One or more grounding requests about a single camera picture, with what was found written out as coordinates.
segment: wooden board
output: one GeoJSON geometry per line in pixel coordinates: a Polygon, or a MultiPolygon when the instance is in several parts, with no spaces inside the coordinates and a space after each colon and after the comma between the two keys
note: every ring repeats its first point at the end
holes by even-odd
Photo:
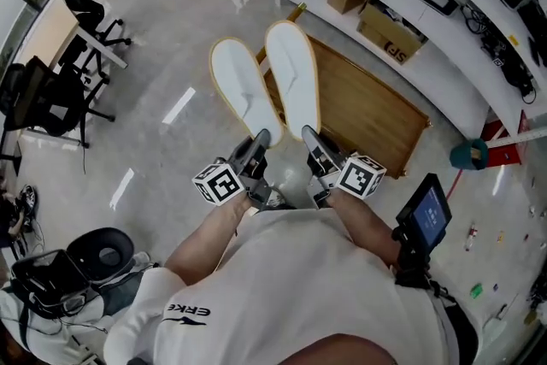
{"type": "MultiPolygon", "coordinates": [[[[335,50],[309,37],[319,70],[321,132],[346,152],[357,150],[387,168],[403,171],[429,118],[388,85],[335,50]]],[[[274,76],[266,84],[284,119],[274,76]]]]}
{"type": "Polygon", "coordinates": [[[50,0],[26,34],[15,62],[27,64],[37,56],[46,66],[55,66],[78,24],[64,0],[50,0]]]}

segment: teal object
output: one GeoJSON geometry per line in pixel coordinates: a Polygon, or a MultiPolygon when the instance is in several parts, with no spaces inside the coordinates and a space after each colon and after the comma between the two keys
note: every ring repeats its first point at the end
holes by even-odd
{"type": "Polygon", "coordinates": [[[481,138],[467,140],[450,152],[450,164],[457,169],[481,170],[488,163],[488,146],[481,138]],[[480,150],[480,160],[471,158],[471,149],[480,150]]]}

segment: white flip-flop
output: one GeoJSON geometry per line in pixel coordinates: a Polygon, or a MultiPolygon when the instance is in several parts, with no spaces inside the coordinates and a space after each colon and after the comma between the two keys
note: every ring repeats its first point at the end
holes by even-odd
{"type": "Polygon", "coordinates": [[[283,137],[283,124],[275,111],[255,56],[237,38],[216,42],[209,54],[209,68],[216,90],[254,138],[267,129],[270,148],[283,137]]]}
{"type": "Polygon", "coordinates": [[[292,21],[278,21],[266,32],[266,53],[292,136],[302,141],[306,125],[319,132],[317,62],[308,36],[292,21]]]}

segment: sneaker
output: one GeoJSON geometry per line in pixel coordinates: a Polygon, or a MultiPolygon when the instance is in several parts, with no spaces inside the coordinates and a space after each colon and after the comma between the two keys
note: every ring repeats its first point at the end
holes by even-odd
{"type": "Polygon", "coordinates": [[[146,268],[147,265],[150,265],[150,255],[147,252],[140,251],[133,256],[135,261],[135,266],[133,269],[139,271],[140,269],[146,268]]]}

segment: tiled floor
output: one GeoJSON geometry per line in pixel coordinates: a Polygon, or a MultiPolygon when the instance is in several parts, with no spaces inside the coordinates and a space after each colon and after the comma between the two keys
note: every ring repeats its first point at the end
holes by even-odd
{"type": "MultiPolygon", "coordinates": [[[[134,41],[129,49],[120,49],[129,67],[110,67],[112,84],[97,105],[115,113],[117,120],[91,121],[86,174],[82,149],[24,138],[19,185],[38,187],[47,249],[64,247],[93,228],[114,226],[127,231],[139,249],[164,260],[210,209],[191,177],[215,157],[229,155],[245,135],[210,83],[209,48],[218,38],[235,36],[258,51],[267,27],[286,17],[294,5],[276,9],[273,0],[98,1],[124,19],[125,33],[134,41]],[[171,124],[162,123],[189,87],[196,91],[191,101],[171,124]]],[[[462,140],[453,126],[353,40],[308,13],[298,23],[401,92],[432,120],[434,127],[423,133],[410,159],[409,176],[385,180],[370,200],[373,208],[394,225],[395,215],[428,172],[438,174],[448,191],[457,173],[448,154],[462,140]]],[[[301,207],[309,205],[306,154],[302,144],[285,136],[267,155],[268,181],[301,207]]],[[[530,331],[522,324],[525,299],[545,256],[539,249],[545,236],[540,219],[529,217],[523,184],[530,184],[529,175],[520,167],[465,173],[450,199],[454,219],[434,253],[435,262],[483,323],[504,303],[513,303],[509,328],[478,363],[509,358],[530,331]],[[472,223],[479,236],[466,252],[463,246],[472,223]],[[501,233],[503,241],[497,242],[501,233]],[[530,238],[525,242],[526,234],[530,238]],[[485,292],[472,300],[469,291],[479,282],[485,292]]],[[[545,206],[539,205],[541,197],[534,202],[538,212],[545,206]]]]}

